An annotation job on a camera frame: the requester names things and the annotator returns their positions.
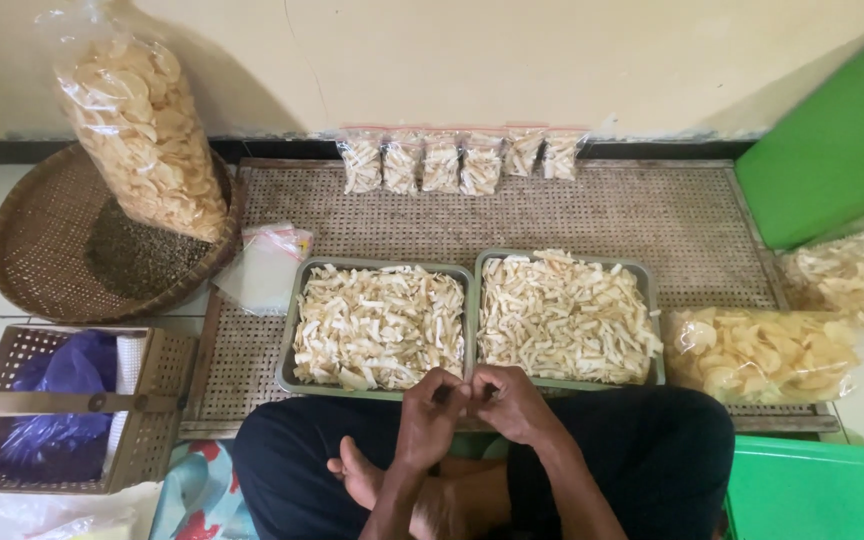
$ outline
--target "hand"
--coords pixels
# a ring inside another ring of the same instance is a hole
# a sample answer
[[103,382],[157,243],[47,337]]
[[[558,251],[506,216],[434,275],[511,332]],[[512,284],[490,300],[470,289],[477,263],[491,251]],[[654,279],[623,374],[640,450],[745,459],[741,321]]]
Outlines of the hand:
[[472,373],[473,412],[513,443],[536,446],[565,427],[521,367],[479,364]]
[[446,456],[459,412],[473,389],[441,367],[432,368],[402,396],[394,461],[426,471]]

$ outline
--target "purple plastic bag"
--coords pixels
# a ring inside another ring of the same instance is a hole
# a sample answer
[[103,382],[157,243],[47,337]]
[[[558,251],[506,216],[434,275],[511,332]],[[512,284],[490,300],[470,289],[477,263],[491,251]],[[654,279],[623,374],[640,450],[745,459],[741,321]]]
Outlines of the purple plastic bag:
[[[12,390],[114,392],[117,357],[114,335],[80,331],[51,354],[33,356],[19,366]],[[112,418],[103,413],[16,417],[2,443],[0,473],[30,483],[100,480]]]

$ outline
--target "person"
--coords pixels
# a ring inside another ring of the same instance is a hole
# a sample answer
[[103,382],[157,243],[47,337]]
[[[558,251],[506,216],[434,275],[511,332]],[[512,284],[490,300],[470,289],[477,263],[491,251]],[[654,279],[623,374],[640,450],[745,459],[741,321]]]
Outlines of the person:
[[[447,455],[464,411],[510,441]],[[269,538],[713,538],[735,449],[725,408],[685,388],[543,399],[519,367],[435,368],[402,403],[306,397],[248,415],[232,459]]]

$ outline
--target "black baseboard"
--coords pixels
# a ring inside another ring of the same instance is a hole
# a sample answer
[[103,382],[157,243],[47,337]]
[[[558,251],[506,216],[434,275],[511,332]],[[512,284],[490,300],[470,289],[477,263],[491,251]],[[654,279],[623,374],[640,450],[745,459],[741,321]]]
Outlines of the black baseboard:
[[[68,140],[0,140],[0,165],[37,164],[66,148]],[[753,140],[709,142],[590,142],[584,160],[737,160]],[[335,142],[319,139],[215,138],[209,144],[229,164],[242,158],[339,160]]]

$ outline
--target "white cloth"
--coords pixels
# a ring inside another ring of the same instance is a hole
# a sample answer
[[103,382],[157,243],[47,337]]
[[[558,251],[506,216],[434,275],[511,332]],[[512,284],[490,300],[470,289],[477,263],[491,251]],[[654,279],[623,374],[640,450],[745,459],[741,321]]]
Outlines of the white cloth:
[[[135,394],[138,387],[138,373],[142,369],[142,349],[145,347],[144,337],[119,335],[116,338],[118,346],[118,362],[115,373],[115,393]],[[102,465],[104,477],[113,468],[115,450],[119,446],[122,430],[126,427],[129,411],[116,412],[112,415],[112,427],[108,432],[108,446],[105,447],[105,462]]]

